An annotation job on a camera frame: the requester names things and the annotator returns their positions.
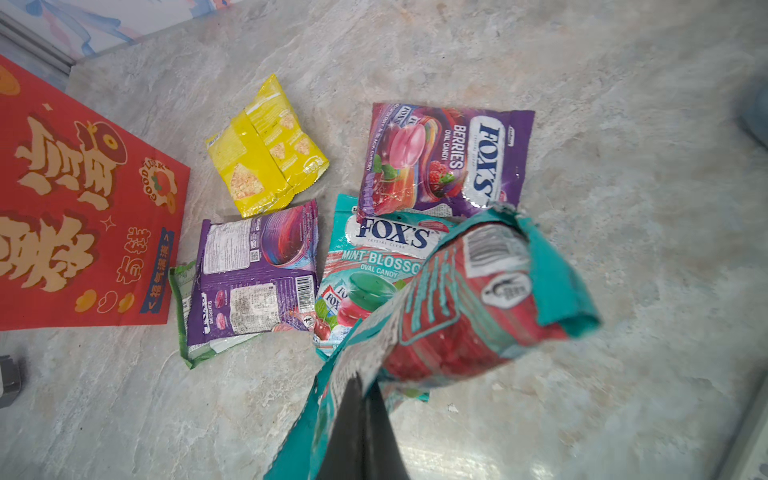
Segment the yellow snack packet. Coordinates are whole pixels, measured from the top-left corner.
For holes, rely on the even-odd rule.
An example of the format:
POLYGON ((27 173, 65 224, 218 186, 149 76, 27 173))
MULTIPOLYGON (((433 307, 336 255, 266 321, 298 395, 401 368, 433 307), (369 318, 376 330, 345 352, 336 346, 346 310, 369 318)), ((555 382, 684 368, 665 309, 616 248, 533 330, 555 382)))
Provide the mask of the yellow snack packet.
POLYGON ((286 208, 329 167, 328 158, 303 131, 276 75, 205 145, 244 218, 286 208))

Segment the red paper gift bag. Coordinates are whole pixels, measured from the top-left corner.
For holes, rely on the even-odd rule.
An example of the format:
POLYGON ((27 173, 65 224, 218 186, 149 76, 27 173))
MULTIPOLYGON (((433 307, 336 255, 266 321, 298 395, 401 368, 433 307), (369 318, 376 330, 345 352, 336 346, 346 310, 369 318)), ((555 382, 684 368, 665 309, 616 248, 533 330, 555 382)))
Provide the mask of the red paper gift bag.
POLYGON ((189 168, 1 62, 1 327, 167 321, 189 168))

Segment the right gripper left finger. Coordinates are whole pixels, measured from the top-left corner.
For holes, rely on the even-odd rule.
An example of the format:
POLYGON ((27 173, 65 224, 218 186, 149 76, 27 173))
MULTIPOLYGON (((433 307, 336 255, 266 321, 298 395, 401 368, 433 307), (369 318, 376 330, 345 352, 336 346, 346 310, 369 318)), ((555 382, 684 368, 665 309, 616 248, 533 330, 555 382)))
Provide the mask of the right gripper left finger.
POLYGON ((364 478, 366 410, 358 376, 347 383, 320 470, 320 480, 364 478))

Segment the teal candy bag back side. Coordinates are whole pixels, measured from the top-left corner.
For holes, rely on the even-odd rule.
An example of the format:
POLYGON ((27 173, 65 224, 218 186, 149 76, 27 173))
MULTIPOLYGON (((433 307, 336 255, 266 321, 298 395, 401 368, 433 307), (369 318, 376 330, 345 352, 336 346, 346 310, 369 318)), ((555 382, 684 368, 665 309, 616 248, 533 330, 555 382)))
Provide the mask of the teal candy bag back side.
POLYGON ((317 373, 267 477, 317 479, 355 376, 364 400, 379 385, 389 414, 408 392, 483 375, 600 325, 583 280, 533 220, 494 206, 452 228, 414 279, 350 331, 317 373))

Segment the teal Fox's mint blossom bag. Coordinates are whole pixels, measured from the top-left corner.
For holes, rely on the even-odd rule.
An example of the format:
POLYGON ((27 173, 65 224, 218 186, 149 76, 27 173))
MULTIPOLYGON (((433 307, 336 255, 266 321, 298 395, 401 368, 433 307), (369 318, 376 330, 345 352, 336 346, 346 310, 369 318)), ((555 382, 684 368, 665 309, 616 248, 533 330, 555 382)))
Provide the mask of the teal Fox's mint blossom bag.
POLYGON ((421 213, 359 218, 358 199, 337 197, 316 302, 313 343, 328 358, 351 329, 420 271, 455 223, 421 213))

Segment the purple Fox's berries candy bag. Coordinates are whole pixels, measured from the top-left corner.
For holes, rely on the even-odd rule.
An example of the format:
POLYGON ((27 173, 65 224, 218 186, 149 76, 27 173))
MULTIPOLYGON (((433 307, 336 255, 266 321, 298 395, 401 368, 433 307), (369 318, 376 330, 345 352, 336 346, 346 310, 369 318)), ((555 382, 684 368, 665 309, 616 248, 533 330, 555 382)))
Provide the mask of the purple Fox's berries candy bag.
POLYGON ((531 110, 374 104, 358 216, 466 219, 518 205, 534 120, 531 110))

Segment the small square clock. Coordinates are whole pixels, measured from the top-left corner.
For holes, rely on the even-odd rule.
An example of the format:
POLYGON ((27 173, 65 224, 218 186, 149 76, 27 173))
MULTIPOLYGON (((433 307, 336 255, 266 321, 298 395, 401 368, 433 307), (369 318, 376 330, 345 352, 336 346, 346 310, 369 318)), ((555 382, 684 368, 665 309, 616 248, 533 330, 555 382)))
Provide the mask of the small square clock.
POLYGON ((0 356, 1 368, 1 388, 0 388, 0 408, 7 408, 13 404, 18 397, 22 378, 18 364, 9 355, 0 356))

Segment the purple snack packet back side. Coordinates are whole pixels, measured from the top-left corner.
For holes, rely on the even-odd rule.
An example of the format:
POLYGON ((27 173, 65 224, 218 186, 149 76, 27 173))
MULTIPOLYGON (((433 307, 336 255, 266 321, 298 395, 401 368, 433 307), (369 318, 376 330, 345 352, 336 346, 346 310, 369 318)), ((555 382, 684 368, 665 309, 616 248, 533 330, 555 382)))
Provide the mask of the purple snack packet back side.
POLYGON ((238 221, 202 223, 187 344, 315 324, 317 202, 238 221))

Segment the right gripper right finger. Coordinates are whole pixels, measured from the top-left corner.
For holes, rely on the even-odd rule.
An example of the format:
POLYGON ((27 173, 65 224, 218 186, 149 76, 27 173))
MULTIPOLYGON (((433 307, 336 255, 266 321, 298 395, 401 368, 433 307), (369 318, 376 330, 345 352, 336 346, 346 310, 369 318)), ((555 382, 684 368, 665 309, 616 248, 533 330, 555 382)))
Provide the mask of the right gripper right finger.
POLYGON ((372 385, 365 398, 365 478, 409 479, 377 383, 372 385))

